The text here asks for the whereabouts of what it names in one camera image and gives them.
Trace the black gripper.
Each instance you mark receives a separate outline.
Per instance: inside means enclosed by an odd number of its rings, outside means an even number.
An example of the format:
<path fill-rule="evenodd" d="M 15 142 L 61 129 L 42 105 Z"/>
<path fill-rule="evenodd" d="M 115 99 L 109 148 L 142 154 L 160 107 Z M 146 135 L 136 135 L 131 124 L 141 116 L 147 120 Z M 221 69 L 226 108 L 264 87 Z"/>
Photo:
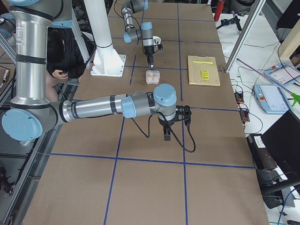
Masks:
<path fill-rule="evenodd" d="M 179 119 L 177 117 L 174 117 L 172 120 L 165 120 L 163 117 L 158 116 L 159 124 L 163 126 L 164 131 L 164 140 L 170 141 L 171 140 L 171 130 L 169 127 L 171 127 L 175 122 L 178 122 Z"/>
<path fill-rule="evenodd" d="M 148 45 L 148 46 L 143 46 L 143 53 L 147 55 L 147 62 L 148 66 L 150 67 L 151 70 L 154 70 L 154 64 L 153 64 L 153 54 L 155 53 L 154 51 L 154 46 Z"/>

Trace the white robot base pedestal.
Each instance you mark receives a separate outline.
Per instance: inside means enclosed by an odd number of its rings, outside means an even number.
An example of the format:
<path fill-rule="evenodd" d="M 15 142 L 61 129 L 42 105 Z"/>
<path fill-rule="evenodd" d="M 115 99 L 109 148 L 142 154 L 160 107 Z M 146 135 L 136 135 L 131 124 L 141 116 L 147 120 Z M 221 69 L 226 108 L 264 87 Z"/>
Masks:
<path fill-rule="evenodd" d="M 113 47 L 105 2 L 85 0 L 84 4 L 96 44 L 91 75 L 121 77 L 126 55 L 118 54 Z"/>

